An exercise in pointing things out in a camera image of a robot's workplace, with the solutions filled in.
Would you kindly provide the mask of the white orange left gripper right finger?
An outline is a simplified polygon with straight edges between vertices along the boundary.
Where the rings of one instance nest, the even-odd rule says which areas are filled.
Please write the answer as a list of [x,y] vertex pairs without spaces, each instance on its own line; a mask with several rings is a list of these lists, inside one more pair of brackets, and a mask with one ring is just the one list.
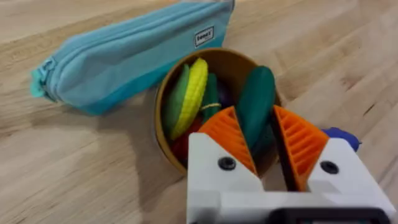
[[288,192],[282,205],[390,205],[348,141],[331,138],[313,124],[274,106],[275,135]]

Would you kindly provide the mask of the white orange left gripper left finger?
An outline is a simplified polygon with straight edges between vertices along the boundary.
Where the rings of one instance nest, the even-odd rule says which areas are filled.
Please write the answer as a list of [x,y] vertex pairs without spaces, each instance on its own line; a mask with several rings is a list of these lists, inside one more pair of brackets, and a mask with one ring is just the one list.
[[233,106],[217,112],[189,135],[188,190],[264,190]]

